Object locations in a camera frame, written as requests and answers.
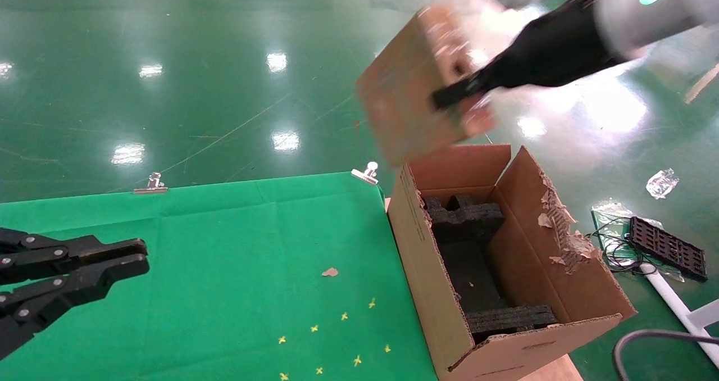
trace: glossy floor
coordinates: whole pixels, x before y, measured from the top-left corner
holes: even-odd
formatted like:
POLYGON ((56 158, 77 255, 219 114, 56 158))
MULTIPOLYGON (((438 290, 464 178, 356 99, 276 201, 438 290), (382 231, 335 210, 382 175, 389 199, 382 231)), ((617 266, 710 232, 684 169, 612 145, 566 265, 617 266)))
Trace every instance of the glossy floor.
MULTIPOLYGON (((354 80, 438 1, 0 0, 0 201, 129 191, 152 171, 179 187, 369 160, 388 191, 354 80)), ((454 1, 479 63, 543 10, 454 1)), ((567 87, 498 93, 500 126, 477 140, 529 146, 582 232, 611 198, 706 248, 712 279, 672 282, 691 309, 719 296, 716 38, 693 30, 567 87), (680 183, 656 200, 645 186, 667 168, 680 183)), ((645 279, 619 279, 640 314, 573 353, 587 380, 612 378, 609 351, 629 330, 681 330, 645 279)), ((637 342, 626 357, 633 379, 717 376, 678 342, 637 342)))

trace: metal binder clip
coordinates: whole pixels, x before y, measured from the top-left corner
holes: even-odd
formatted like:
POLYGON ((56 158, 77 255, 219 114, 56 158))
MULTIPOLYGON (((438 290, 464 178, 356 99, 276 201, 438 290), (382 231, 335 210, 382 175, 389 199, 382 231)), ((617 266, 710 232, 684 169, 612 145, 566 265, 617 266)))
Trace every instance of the metal binder clip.
POLYGON ((160 181, 160 177, 162 174, 157 173, 156 171, 149 176, 149 181, 147 182, 147 187, 144 189, 135 189, 135 194, 154 194, 154 193, 164 193, 167 192, 167 187, 165 187, 165 184, 160 181))
POLYGON ((377 162, 367 163, 367 169, 365 169, 365 171, 352 169, 352 176, 355 176, 357 177, 357 179, 362 179, 367 183, 376 186, 377 183, 379 183, 379 181, 375 179, 375 177, 377 176, 377 166, 377 162))

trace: wooden board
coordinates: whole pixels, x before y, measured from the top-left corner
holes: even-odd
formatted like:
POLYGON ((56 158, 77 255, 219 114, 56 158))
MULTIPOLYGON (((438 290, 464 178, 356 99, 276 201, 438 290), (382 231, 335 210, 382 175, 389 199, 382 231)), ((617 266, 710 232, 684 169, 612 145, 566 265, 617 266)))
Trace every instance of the wooden board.
POLYGON ((569 355, 543 366, 519 381, 583 381, 569 355))

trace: white stand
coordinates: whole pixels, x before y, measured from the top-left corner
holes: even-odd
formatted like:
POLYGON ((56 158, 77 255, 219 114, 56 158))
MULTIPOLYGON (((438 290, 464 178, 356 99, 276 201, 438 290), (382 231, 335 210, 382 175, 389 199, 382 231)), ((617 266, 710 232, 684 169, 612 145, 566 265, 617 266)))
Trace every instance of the white stand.
MULTIPOLYGON (((652 264, 643 263, 639 268, 689 333, 697 337, 711 337, 704 328, 714 324, 714 322, 719 322, 719 300, 709 302, 709 304, 699 309, 689 310, 672 289, 672 286, 667 283, 662 274, 652 264)), ((699 346, 709 356, 709 360, 719 368, 719 345, 699 343, 699 346)))

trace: green tablecloth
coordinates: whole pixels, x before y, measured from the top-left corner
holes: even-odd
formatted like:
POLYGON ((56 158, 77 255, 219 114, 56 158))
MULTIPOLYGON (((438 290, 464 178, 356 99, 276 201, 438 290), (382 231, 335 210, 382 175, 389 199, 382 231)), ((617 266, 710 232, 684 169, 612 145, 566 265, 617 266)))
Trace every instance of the green tablecloth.
POLYGON ((436 379, 380 189, 349 173, 10 203, 0 226, 139 237, 151 263, 0 361, 3 381, 436 379))

